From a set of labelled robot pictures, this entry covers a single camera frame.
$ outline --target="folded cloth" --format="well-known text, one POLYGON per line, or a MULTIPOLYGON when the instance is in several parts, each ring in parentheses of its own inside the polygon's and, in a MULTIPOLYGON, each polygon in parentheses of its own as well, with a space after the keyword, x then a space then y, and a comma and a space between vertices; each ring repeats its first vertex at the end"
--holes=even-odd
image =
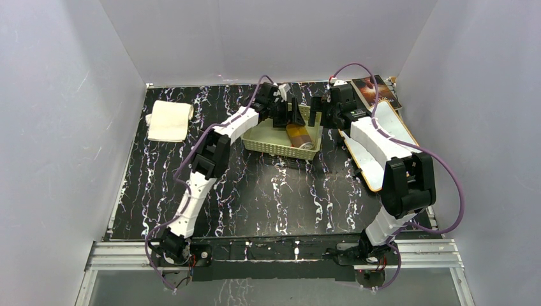
POLYGON ((149 140, 182 142, 188 134, 188 121, 193 116, 193 106, 156 100, 152 114, 145 120, 149 126, 149 140))

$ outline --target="towel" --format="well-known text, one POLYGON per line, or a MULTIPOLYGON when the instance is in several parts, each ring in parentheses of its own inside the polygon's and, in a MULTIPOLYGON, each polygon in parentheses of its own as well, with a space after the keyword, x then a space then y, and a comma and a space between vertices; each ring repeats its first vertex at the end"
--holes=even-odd
POLYGON ((193 106, 156 100, 152 114, 145 117, 149 126, 149 140, 182 142, 188 134, 188 121, 193 116, 193 106))

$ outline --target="black marble tabletop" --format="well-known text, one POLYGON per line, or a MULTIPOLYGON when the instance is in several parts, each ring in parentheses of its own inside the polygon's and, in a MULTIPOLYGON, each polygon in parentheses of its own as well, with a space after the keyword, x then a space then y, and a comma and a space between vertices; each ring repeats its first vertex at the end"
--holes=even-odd
MULTIPOLYGON (((292 83, 303 105, 325 94, 325 84, 292 83)), ((184 188, 173 172, 208 125, 238 110, 254 85, 149 89, 130 155, 114 225, 107 240, 141 240, 175 214, 184 188), (147 139, 145 116, 156 100, 191 103, 195 109, 183 143, 147 139)), ((379 197, 353 175, 354 164, 334 130, 323 130, 313 161, 248 151, 232 145, 229 169, 211 189, 194 237, 264 237, 360 233, 378 213, 379 197)), ((181 176, 188 179, 189 169, 181 176)))

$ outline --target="yellow-green plastic basket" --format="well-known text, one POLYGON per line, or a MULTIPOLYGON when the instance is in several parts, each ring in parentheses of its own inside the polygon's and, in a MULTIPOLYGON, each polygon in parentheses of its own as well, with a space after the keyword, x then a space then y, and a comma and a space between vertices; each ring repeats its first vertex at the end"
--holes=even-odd
MULTIPOLYGON (((308 123, 310 107, 299 105, 299 110, 304 121, 308 123)), ((316 116, 316 124, 313 127, 306 125, 308 134, 314 143, 313 150, 292 147, 285 128, 273 128, 272 119, 267 119, 257 126, 252 127, 241 136, 241 139, 248 150, 311 161, 321 149, 323 127, 320 126, 320 121, 321 113, 318 113, 316 116)))

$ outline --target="book cover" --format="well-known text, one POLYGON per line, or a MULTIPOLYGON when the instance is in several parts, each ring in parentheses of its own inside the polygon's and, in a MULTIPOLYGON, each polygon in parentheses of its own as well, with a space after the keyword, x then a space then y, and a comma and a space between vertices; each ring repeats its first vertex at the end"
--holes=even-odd
MULTIPOLYGON (((376 83, 380 92, 380 101, 383 99, 389 101, 394 110, 402 108, 402 105, 398 102, 398 99, 389 87, 387 87, 387 84, 385 84, 383 79, 379 75, 375 75, 374 77, 376 78, 376 83)), ((376 88, 374 87, 374 84, 372 84, 371 77, 352 80, 352 85, 364 106, 371 109, 374 106, 374 101, 376 99, 376 88)))

